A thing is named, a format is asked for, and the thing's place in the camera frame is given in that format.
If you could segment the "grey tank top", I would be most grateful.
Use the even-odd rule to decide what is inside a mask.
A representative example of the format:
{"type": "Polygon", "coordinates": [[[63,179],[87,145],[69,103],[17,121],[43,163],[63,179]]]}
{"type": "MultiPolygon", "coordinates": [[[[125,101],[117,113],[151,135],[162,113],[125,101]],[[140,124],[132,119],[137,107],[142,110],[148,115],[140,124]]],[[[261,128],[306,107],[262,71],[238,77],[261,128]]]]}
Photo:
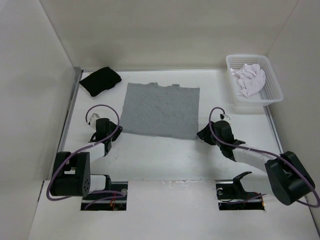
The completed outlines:
{"type": "Polygon", "coordinates": [[[129,83],[120,125],[128,134],[195,140],[200,88],[129,83]]]}

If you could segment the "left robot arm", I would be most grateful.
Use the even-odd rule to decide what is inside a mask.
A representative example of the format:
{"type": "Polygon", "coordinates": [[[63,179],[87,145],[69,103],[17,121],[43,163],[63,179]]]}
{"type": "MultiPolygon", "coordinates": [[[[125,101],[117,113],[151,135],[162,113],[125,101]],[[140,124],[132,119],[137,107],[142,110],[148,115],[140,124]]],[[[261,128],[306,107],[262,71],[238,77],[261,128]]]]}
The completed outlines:
{"type": "Polygon", "coordinates": [[[123,127],[108,118],[99,118],[90,123],[95,133],[89,142],[76,150],[60,151],[56,154],[51,181],[47,195],[55,200],[67,197],[86,197],[96,193],[100,199],[108,199],[112,195],[110,177],[92,174],[91,165],[94,161],[105,157],[117,140],[123,127]]]}

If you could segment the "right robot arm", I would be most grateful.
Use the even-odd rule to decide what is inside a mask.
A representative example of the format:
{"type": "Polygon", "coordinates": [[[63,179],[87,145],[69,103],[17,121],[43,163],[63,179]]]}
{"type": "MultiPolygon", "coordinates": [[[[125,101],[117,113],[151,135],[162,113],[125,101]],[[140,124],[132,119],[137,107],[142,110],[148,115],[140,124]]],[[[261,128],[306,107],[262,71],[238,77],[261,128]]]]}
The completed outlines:
{"type": "Polygon", "coordinates": [[[197,137],[211,146],[218,146],[222,155],[229,160],[250,165],[266,173],[270,194],[282,204],[302,204],[301,198],[313,193],[320,205],[316,186],[297,155],[292,151],[275,154],[246,145],[234,137],[230,124],[225,120],[210,121],[200,130],[197,137]]]}

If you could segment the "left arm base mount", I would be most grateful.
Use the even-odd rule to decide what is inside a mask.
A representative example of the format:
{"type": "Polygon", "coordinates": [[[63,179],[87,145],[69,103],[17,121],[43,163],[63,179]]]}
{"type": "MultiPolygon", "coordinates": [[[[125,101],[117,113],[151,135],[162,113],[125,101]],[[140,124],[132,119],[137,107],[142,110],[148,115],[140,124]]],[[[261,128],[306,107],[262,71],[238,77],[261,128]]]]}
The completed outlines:
{"type": "Polygon", "coordinates": [[[109,175],[91,175],[86,197],[81,200],[81,211],[126,211],[127,181],[112,181],[109,175]]]}

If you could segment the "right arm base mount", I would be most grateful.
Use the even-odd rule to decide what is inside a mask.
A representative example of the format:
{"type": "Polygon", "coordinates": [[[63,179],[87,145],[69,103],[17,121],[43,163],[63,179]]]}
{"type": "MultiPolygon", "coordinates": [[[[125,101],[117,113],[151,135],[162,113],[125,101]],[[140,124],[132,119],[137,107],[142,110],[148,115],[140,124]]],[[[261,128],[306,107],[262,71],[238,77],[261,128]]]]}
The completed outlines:
{"type": "Polygon", "coordinates": [[[245,191],[241,184],[241,180],[251,173],[251,171],[245,171],[233,179],[215,182],[220,211],[265,210],[263,195],[254,191],[245,191]]]}

